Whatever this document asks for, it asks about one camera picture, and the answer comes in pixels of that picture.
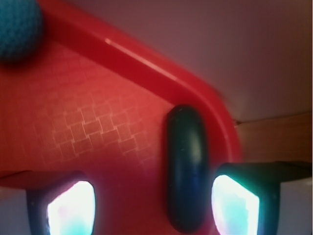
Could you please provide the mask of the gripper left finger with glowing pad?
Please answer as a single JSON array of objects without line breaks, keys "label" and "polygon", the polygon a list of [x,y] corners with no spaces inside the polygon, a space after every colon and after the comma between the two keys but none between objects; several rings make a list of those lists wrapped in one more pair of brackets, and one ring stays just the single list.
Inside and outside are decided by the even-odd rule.
[{"label": "gripper left finger with glowing pad", "polygon": [[96,196],[80,171],[2,171],[2,235],[91,235]]}]

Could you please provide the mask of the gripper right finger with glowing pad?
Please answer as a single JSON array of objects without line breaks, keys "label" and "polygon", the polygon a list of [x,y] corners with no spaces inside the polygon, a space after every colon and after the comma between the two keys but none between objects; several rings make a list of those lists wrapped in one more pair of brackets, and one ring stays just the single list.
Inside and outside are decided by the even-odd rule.
[{"label": "gripper right finger with glowing pad", "polygon": [[223,164],[213,182],[211,206],[221,235],[311,235],[312,164]]}]

